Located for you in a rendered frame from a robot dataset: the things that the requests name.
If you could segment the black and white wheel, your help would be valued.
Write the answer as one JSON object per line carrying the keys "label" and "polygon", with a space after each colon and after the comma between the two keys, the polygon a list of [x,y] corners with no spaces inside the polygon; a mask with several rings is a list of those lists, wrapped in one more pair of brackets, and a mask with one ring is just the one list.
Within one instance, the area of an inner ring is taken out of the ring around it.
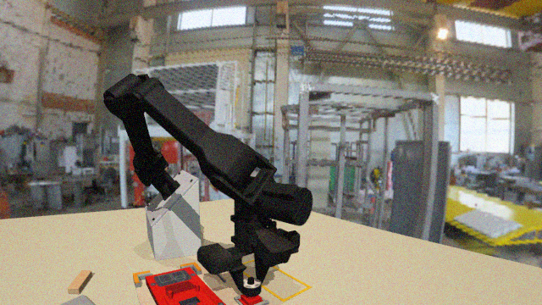
{"label": "black and white wheel", "polygon": [[248,285],[248,278],[244,279],[244,287],[241,293],[244,296],[253,296],[259,295],[261,293],[261,281],[257,278],[254,278],[254,284]]}

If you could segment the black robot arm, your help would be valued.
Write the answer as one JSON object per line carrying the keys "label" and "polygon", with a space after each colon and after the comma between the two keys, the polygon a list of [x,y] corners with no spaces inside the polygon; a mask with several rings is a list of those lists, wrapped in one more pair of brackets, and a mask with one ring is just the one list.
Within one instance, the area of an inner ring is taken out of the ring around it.
{"label": "black robot arm", "polygon": [[[312,193],[306,187],[276,183],[277,169],[267,158],[231,134],[212,130],[180,101],[168,93],[162,81],[148,74],[129,74],[104,93],[110,113],[123,121],[135,151],[134,171],[145,186],[151,184],[163,200],[180,183],[165,170],[169,164],[152,147],[146,112],[197,159],[211,184],[235,200],[234,213],[244,217],[263,216],[291,225],[304,225],[312,210]],[[250,176],[258,167],[256,177]],[[287,263],[299,252],[300,234],[277,230],[277,221],[267,228],[253,224],[246,236],[245,249],[254,251],[267,267]],[[255,226],[255,227],[254,227]]]}

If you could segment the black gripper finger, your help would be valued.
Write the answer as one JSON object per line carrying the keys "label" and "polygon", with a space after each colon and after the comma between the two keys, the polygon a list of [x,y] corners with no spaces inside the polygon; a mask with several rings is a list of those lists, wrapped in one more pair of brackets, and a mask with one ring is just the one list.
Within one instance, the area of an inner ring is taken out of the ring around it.
{"label": "black gripper finger", "polygon": [[253,253],[253,254],[254,254],[255,266],[256,266],[256,277],[257,279],[261,281],[261,284],[262,284],[267,275],[269,267],[265,266],[262,263],[262,260],[258,257],[256,253]]}
{"label": "black gripper finger", "polygon": [[230,275],[232,279],[235,282],[235,285],[237,286],[239,291],[243,291],[244,287],[244,277],[243,277],[243,270],[245,270],[247,267],[242,264],[240,267],[233,268],[229,270]]}

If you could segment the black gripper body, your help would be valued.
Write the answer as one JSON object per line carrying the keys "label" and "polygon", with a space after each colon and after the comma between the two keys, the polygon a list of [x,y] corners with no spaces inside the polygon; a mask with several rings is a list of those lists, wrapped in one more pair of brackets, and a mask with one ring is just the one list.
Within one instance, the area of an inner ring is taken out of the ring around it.
{"label": "black gripper body", "polygon": [[244,217],[237,214],[230,215],[230,221],[235,223],[235,235],[231,241],[235,246],[225,249],[218,243],[199,247],[196,256],[197,261],[211,275],[221,274],[242,265],[242,257],[255,253],[245,249],[246,236],[253,224],[259,223],[260,229],[267,228],[271,219],[263,216]]}

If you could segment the orange flat rectangular block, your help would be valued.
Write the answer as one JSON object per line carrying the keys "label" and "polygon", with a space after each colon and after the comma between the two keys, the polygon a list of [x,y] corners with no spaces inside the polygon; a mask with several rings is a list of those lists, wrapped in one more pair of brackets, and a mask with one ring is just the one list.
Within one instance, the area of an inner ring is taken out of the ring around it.
{"label": "orange flat rectangular block", "polygon": [[87,282],[91,279],[92,273],[91,270],[82,270],[78,276],[71,282],[69,285],[68,293],[69,294],[80,294],[82,290],[84,289]]}

